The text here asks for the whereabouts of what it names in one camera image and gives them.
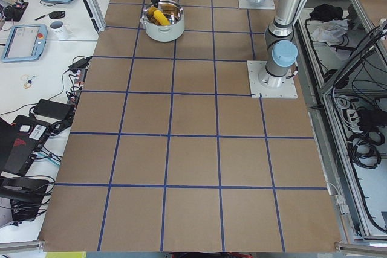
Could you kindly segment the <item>white power strip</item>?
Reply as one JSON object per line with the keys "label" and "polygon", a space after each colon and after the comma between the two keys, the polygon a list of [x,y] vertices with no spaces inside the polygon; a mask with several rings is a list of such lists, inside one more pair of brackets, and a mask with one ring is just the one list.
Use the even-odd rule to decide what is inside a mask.
{"label": "white power strip", "polygon": [[349,122],[350,130],[354,133],[362,133],[362,130],[359,126],[360,118],[355,109],[347,109],[345,111],[347,120]]}

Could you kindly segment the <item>lower blue teach pendant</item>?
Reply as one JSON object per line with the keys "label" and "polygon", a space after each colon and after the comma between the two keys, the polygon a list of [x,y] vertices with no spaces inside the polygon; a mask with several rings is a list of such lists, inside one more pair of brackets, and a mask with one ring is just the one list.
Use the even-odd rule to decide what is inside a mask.
{"label": "lower blue teach pendant", "polygon": [[14,63],[38,60],[44,51],[47,34],[44,24],[12,26],[1,61]]}

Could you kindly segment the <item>black power brick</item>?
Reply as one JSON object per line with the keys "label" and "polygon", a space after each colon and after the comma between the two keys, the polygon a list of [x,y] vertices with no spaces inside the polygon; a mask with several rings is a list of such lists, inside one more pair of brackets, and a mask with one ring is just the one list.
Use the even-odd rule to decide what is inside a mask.
{"label": "black power brick", "polygon": [[57,120],[66,120],[74,112],[74,105],[40,99],[33,112],[37,115]]}

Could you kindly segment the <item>pale green cooking pot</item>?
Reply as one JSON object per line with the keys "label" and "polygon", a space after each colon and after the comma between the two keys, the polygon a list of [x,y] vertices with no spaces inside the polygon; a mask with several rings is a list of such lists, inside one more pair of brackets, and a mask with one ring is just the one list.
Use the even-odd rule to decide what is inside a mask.
{"label": "pale green cooking pot", "polygon": [[[171,24],[161,26],[153,17],[153,12],[156,10],[162,11]],[[151,39],[159,42],[171,42],[178,39],[184,32],[184,10],[180,4],[173,0],[161,0],[157,8],[149,4],[143,9],[140,22]]]}

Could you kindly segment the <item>white crumpled cloth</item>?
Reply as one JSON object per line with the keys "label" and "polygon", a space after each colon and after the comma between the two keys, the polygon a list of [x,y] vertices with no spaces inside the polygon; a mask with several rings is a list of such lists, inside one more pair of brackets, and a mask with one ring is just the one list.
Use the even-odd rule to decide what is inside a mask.
{"label": "white crumpled cloth", "polygon": [[325,42],[328,45],[338,45],[343,41],[343,36],[348,32],[347,20],[332,20],[321,23],[311,34],[314,42]]}

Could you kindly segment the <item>white mug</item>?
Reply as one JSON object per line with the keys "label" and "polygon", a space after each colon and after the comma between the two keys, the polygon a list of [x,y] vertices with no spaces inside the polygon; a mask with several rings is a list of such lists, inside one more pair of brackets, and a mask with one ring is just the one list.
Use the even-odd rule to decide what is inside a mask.
{"label": "white mug", "polygon": [[58,40],[68,40],[72,34],[70,25],[63,23],[62,21],[52,22],[50,28]]}

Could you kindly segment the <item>black cloth bundle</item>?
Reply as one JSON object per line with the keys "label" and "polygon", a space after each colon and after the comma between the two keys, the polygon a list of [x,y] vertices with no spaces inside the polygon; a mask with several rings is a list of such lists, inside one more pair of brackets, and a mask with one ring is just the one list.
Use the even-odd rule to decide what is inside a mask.
{"label": "black cloth bundle", "polygon": [[321,22],[329,22],[343,18],[343,9],[329,4],[322,4],[314,8],[310,13],[310,18]]}

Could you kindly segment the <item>black power adapter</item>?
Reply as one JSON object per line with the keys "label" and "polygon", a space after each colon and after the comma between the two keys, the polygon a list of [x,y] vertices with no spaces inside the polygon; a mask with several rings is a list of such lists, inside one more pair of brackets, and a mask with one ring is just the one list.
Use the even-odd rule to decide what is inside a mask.
{"label": "black power adapter", "polygon": [[73,73],[76,73],[78,70],[80,69],[85,69],[88,65],[89,65],[89,62],[90,60],[92,59],[93,57],[83,57],[81,59],[79,59],[78,61],[76,62],[73,62],[69,67],[68,69],[70,71],[72,71]]}

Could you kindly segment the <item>black laptop computer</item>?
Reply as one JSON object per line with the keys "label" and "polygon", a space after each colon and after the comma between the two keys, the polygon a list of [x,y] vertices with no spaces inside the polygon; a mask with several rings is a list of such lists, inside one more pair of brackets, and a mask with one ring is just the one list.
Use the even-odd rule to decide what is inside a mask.
{"label": "black laptop computer", "polygon": [[1,119],[1,171],[24,176],[51,134],[51,124],[24,115]]}

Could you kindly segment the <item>yellow corn cob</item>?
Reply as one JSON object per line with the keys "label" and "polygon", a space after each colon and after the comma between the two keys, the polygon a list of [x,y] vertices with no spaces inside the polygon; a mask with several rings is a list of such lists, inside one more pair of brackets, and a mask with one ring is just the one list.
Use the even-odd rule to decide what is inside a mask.
{"label": "yellow corn cob", "polygon": [[168,26],[168,25],[171,24],[169,22],[169,19],[160,10],[154,11],[153,12],[153,17],[161,26]]}

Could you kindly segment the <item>black docking device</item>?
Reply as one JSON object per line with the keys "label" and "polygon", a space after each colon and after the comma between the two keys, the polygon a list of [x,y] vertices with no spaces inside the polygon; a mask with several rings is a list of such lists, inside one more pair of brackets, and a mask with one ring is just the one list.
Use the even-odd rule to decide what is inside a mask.
{"label": "black docking device", "polygon": [[1,177],[1,210],[10,225],[34,221],[47,211],[54,181],[29,177]]}

